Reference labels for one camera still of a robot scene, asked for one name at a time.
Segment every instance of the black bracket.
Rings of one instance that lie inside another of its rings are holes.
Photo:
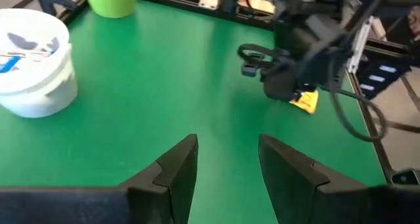
[[[41,5],[41,9],[43,12],[50,14],[52,16],[57,15],[57,10],[54,8],[54,4],[62,5],[67,9],[74,10],[76,9],[77,5],[72,0],[38,0],[39,4]]]
[[[367,187],[269,136],[259,139],[262,176],[278,223],[411,224],[420,221],[420,173]]]
[[[187,224],[197,162],[188,135],[115,187],[0,187],[0,223]]]
[[[262,61],[264,60],[265,56],[261,53],[250,53],[249,57],[258,61]],[[257,70],[258,70],[258,66],[255,64],[251,64],[248,62],[244,62],[242,64],[241,72],[243,76],[255,77],[257,75]]]

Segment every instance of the black plastic part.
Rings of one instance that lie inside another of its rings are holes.
[[[391,177],[394,184],[399,185],[420,185],[420,171],[417,169],[406,169],[395,173]]]
[[[375,98],[389,85],[411,71],[410,54],[404,45],[369,39],[364,54],[367,56],[367,61],[360,62],[356,77],[367,99]]]
[[[268,135],[262,176],[281,224],[420,223],[420,187],[366,187]]]
[[[343,80],[346,76],[346,72],[347,72],[347,69],[345,67],[342,67],[334,77],[333,81],[339,89],[343,86]],[[325,82],[325,83],[323,83],[319,86],[322,90],[329,91],[327,82]]]
[[[197,137],[189,135],[117,187],[2,188],[0,223],[187,223],[197,156]]]
[[[305,27],[293,29],[294,40],[301,48],[291,53],[296,55],[297,78],[299,83],[325,85],[328,81],[327,69],[334,58],[333,73],[336,76],[347,60],[343,53],[333,55],[332,46],[347,34],[333,19],[313,14],[305,20]]]
[[[378,17],[399,18],[406,16],[410,9],[420,5],[420,0],[386,0],[376,13]]]
[[[348,21],[345,29],[350,33],[356,33],[363,22],[369,18],[369,16],[375,16],[377,10],[386,3],[387,0],[363,0],[362,5],[357,8],[352,18]]]
[[[236,5],[235,12],[226,12],[222,10],[210,10],[202,8],[198,5],[200,0],[146,0],[154,3],[159,3],[163,5],[168,5],[170,7],[175,7],[183,9],[186,11],[192,11],[195,13],[205,14],[207,16],[212,16],[216,18],[221,18],[224,20],[229,20],[237,22],[240,24],[245,24],[248,26],[254,26],[257,28],[262,28],[265,30],[272,30],[271,25],[271,14],[264,11],[255,10],[253,17],[249,15],[249,9],[247,7],[241,7]]]
[[[279,69],[270,75],[262,75],[261,81],[265,95],[269,99],[289,102],[298,99],[296,75],[290,68]]]
[[[395,23],[395,18],[381,18],[384,29],[388,30]],[[399,43],[408,48],[410,54],[410,66],[420,67],[420,41],[415,40],[415,35],[410,29],[410,22],[407,18],[403,18],[392,29],[387,31],[387,40]]]
[[[41,5],[42,11],[53,16],[57,15],[57,11],[54,8],[54,4],[62,5],[63,7],[70,10],[74,10],[77,8],[76,3],[72,0],[38,0],[38,1],[39,1],[39,5]]]
[[[264,55],[260,53],[249,53],[248,55],[249,57],[254,58],[255,60],[264,60]],[[242,75],[248,77],[255,77],[257,75],[257,70],[257,65],[248,62],[244,62],[241,67]]]
[[[276,7],[275,20],[280,15],[297,16],[311,14],[330,14],[340,16],[343,0],[273,0]]]

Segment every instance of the yellow object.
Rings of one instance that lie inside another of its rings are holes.
[[[305,92],[298,101],[290,101],[291,104],[307,111],[309,114],[315,113],[316,104],[318,103],[318,91]]]

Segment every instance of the wire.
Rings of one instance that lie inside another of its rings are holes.
[[[381,109],[379,109],[379,107],[376,104],[367,100],[365,97],[337,88],[337,86],[334,83],[334,73],[333,73],[335,59],[337,57],[337,51],[335,51],[332,54],[333,54],[333,56],[331,57],[331,60],[329,61],[329,65],[328,65],[329,97],[331,99],[331,103],[334,107],[335,113],[336,113],[341,125],[343,125],[343,127],[351,135],[353,135],[354,137],[359,138],[363,141],[373,142],[373,141],[381,140],[383,137],[385,137],[385,135],[388,132],[388,124],[387,124],[387,119],[385,118],[385,115],[382,113]],[[348,96],[348,97],[352,97],[353,99],[356,99],[356,100],[362,102],[366,106],[370,106],[372,108],[372,110],[378,116],[379,125],[381,126],[381,128],[379,130],[379,133],[377,133],[376,135],[374,135],[372,137],[359,133],[354,128],[354,126],[347,120],[347,117],[345,116],[345,113],[343,112],[343,108],[340,105],[339,99],[337,98],[337,93]]]
[[[364,0],[356,12],[353,14],[353,17],[348,21],[345,26],[345,29],[348,31],[345,38],[341,41],[340,47],[347,46],[351,41],[356,32],[360,29],[362,24],[369,18],[369,16],[374,15],[378,7],[385,0]]]
[[[255,9],[251,6],[251,2],[249,0],[245,0],[248,6],[249,11],[251,11],[251,18],[255,16]]]
[[[379,39],[380,40],[383,40],[384,38],[386,38],[387,37],[387,34],[389,33],[389,32],[391,32],[391,31],[393,31],[394,29],[395,29],[395,27],[401,22],[401,20],[403,20],[404,18],[403,17],[400,17],[400,18],[398,18],[398,19],[396,19],[390,26],[389,26],[389,28],[387,28],[387,30],[386,30],[386,32],[385,32],[385,34],[384,35],[382,35]]]

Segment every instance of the black metal frame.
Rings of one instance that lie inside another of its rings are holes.
[[[229,20],[233,22],[237,22],[240,24],[245,24],[247,26],[253,26],[257,28],[262,28],[264,30],[270,30],[273,29],[272,21],[269,21],[267,19],[270,19],[270,16],[272,16],[271,13],[263,12],[263,11],[256,11],[254,13],[254,17],[252,17],[249,14],[247,7],[238,7],[236,14],[230,14],[222,11],[212,11],[209,9],[201,8],[198,3],[200,0],[145,0],[145,1],[151,1],[154,3],[167,5],[170,7],[175,7],[178,9],[183,9],[186,11],[191,12],[197,12],[200,14],[205,14],[207,16],[212,16],[215,18],[221,18],[224,20]],[[65,24],[70,24],[77,15],[79,15],[85,8],[89,6],[87,0],[77,0],[76,1],[77,8],[75,10],[68,10],[66,9],[64,12],[58,15],[58,18],[61,19]],[[360,84],[358,83],[358,80],[354,74],[349,74],[350,83],[353,87],[353,90],[358,95],[362,95],[362,90],[360,89]],[[369,131],[369,134],[376,134],[377,129],[375,127],[375,123],[373,121],[373,118],[367,108],[367,106],[361,102],[358,102],[360,110],[362,112],[363,119],[366,123],[367,130]],[[375,151],[377,153],[377,157],[379,160],[379,163],[381,165],[381,168],[383,170],[385,179],[387,182],[390,182],[390,178],[393,174],[396,173],[392,169],[392,166],[389,162],[389,159],[387,157],[387,154],[385,152],[385,149],[382,145],[381,141],[375,141],[373,142],[373,147],[375,148]]]

